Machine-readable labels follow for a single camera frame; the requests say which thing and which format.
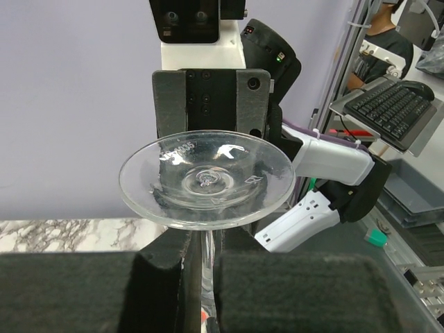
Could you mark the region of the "black computer mouse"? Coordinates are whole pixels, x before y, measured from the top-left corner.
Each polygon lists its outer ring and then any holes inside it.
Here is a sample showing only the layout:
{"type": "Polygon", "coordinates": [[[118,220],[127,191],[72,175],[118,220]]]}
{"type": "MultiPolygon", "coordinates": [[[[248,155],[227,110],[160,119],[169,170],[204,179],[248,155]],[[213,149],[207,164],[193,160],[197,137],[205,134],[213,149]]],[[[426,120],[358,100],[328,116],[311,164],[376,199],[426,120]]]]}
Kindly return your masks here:
{"type": "Polygon", "coordinates": [[[435,99],[434,91],[425,83],[414,80],[403,80],[400,82],[400,84],[414,94],[421,96],[428,101],[433,101],[435,99]]]}

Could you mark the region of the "grey keyboard tray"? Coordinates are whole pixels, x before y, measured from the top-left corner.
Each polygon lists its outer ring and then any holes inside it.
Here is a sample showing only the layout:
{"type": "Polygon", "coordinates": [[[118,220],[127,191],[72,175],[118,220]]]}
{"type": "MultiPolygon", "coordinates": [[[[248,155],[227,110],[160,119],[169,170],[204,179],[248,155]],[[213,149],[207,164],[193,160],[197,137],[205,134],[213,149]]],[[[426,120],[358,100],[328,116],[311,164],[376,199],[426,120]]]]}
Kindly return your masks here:
{"type": "Polygon", "coordinates": [[[418,157],[443,120],[443,101],[418,81],[385,75],[330,104],[399,153],[418,157]]]}

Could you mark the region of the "clear tumbler glass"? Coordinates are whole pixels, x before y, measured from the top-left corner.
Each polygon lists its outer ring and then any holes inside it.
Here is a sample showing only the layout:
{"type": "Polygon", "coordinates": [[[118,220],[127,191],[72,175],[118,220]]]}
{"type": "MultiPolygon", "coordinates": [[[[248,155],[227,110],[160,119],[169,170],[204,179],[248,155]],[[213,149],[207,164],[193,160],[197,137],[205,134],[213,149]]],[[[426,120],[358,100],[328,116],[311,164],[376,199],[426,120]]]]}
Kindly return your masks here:
{"type": "Polygon", "coordinates": [[[292,194],[291,160],[251,135],[197,130],[158,139],[121,166],[119,187],[129,208],[159,225],[200,232],[201,306],[216,313],[216,230],[256,222],[292,194]]]}

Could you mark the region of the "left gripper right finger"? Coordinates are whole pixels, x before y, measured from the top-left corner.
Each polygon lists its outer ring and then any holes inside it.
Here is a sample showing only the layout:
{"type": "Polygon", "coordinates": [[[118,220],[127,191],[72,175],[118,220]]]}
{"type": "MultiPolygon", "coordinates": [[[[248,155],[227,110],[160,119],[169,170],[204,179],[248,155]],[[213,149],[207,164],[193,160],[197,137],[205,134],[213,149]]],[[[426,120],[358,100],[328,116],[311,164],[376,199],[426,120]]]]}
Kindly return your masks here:
{"type": "Polygon", "coordinates": [[[363,228],[337,227],[290,253],[270,253],[243,228],[218,232],[221,332],[397,332],[383,271],[360,251],[363,228]]]}

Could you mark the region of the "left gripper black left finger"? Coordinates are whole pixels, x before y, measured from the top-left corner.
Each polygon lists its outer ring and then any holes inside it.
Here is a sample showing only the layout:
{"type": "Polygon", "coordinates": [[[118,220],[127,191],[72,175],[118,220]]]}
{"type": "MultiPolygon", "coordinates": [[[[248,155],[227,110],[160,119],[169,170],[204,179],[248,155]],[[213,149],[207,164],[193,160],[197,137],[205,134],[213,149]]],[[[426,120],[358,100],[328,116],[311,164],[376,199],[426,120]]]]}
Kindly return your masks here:
{"type": "Polygon", "coordinates": [[[138,251],[4,253],[1,331],[199,332],[199,233],[138,251]]]}

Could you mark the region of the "black computer keyboard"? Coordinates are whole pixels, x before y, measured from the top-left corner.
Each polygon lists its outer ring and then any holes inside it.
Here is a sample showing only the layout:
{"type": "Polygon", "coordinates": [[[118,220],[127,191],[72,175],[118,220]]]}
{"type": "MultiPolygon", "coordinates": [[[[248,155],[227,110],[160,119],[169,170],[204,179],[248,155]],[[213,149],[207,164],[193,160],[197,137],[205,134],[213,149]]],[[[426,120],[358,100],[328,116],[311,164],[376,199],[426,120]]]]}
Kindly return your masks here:
{"type": "Polygon", "coordinates": [[[429,121],[435,113],[428,101],[401,86],[401,81],[386,81],[345,104],[348,114],[383,136],[403,142],[416,124],[429,121]]]}

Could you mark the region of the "person in dark shirt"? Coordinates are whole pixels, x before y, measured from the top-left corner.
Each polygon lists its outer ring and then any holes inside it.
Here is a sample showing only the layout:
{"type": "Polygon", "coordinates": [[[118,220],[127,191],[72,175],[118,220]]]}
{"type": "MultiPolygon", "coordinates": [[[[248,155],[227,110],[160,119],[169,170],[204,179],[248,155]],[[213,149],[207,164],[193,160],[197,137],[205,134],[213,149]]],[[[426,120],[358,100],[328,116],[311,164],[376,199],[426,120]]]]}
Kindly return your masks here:
{"type": "MultiPolygon", "coordinates": [[[[396,31],[396,25],[392,22],[392,15],[398,11],[402,3],[403,1],[383,1],[379,10],[373,15],[364,39],[402,57],[406,65],[400,78],[404,79],[413,62],[413,44],[396,31]]],[[[389,65],[382,60],[359,54],[352,66],[346,94],[385,75],[388,67],[389,65]]]]}

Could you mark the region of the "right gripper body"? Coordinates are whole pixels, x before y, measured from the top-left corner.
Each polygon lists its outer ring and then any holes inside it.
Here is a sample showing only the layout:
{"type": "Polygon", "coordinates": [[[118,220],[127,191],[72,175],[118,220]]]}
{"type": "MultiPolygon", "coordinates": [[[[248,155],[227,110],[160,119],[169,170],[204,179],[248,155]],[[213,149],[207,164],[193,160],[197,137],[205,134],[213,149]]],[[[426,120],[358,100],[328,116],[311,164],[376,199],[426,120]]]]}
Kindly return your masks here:
{"type": "Polygon", "coordinates": [[[159,70],[152,86],[158,138],[193,130],[265,136],[271,75],[264,69],[159,70]]]}

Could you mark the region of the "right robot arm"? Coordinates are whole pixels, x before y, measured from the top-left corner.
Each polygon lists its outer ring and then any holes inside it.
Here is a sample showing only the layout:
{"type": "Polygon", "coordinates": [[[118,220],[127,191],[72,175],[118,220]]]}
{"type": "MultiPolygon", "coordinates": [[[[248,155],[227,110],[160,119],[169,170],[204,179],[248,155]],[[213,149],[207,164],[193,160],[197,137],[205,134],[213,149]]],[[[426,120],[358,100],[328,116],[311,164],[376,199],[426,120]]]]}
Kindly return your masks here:
{"type": "Polygon", "coordinates": [[[362,219],[376,204],[391,166],[317,130],[283,130],[280,101],[302,65],[289,43],[259,20],[239,29],[220,23],[216,42],[166,37],[153,74],[159,137],[188,130],[229,130],[261,137],[293,162],[314,189],[255,238],[267,251],[287,253],[338,223],[362,219]]]}

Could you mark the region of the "grey plastic bin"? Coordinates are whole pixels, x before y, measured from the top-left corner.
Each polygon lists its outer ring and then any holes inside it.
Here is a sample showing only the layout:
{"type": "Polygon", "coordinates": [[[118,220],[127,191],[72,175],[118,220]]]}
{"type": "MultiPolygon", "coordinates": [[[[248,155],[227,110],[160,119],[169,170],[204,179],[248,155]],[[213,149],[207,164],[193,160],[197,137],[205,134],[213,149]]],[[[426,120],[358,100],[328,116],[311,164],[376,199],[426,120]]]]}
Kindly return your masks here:
{"type": "Polygon", "coordinates": [[[391,173],[378,199],[403,228],[443,222],[443,191],[402,159],[391,160],[391,173]]]}

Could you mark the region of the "orange black marker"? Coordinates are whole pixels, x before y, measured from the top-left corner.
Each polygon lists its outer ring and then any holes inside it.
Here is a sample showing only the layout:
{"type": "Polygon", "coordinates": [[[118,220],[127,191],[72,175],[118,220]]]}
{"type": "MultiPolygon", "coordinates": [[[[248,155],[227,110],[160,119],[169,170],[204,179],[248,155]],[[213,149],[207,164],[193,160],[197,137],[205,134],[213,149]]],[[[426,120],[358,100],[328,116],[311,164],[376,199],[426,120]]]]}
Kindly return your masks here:
{"type": "Polygon", "coordinates": [[[211,317],[204,309],[201,309],[201,333],[219,333],[219,326],[215,317],[211,317]]]}

